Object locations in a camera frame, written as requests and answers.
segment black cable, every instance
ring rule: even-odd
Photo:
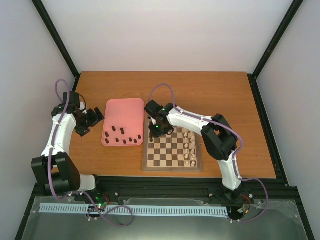
[[[81,112],[84,112],[87,109],[87,102],[84,98],[84,96],[82,96],[81,94],[79,94],[80,97],[82,97],[83,101],[84,101],[84,109],[80,110]]]

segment wooden chessboard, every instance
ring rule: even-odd
[[[146,120],[144,125],[143,171],[202,170],[198,134],[182,127],[173,127],[171,135],[150,138],[149,123],[150,120]]]

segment white panel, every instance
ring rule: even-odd
[[[320,239],[320,1],[304,1],[258,85],[285,172]]]
[[[80,71],[252,73],[292,0],[44,0]]]
[[[30,0],[0,1],[0,239],[15,239],[50,135],[55,82],[72,75]]]

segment chessboard frame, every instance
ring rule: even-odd
[[[202,171],[202,155],[201,155],[201,142],[199,135],[194,133],[195,141],[195,152],[196,152],[196,167],[173,167],[173,166],[159,166],[159,167],[148,167],[148,143],[149,143],[149,124],[151,120],[145,119],[144,121],[144,141],[143,141],[143,157],[142,157],[142,170],[148,172],[201,172]]]

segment wooden tabletop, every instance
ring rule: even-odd
[[[171,85],[175,102],[201,115],[223,115],[244,140],[237,155],[244,178],[275,178],[266,139],[245,72],[82,72],[76,92],[85,97],[88,108],[104,114],[110,99],[141,98],[159,83]],[[170,91],[159,87],[152,97],[160,105],[172,103]],[[201,145],[201,172],[142,171],[143,144],[105,147],[101,143],[103,122],[80,137],[73,132],[69,155],[81,174],[102,176],[163,176],[220,178],[218,162]]]

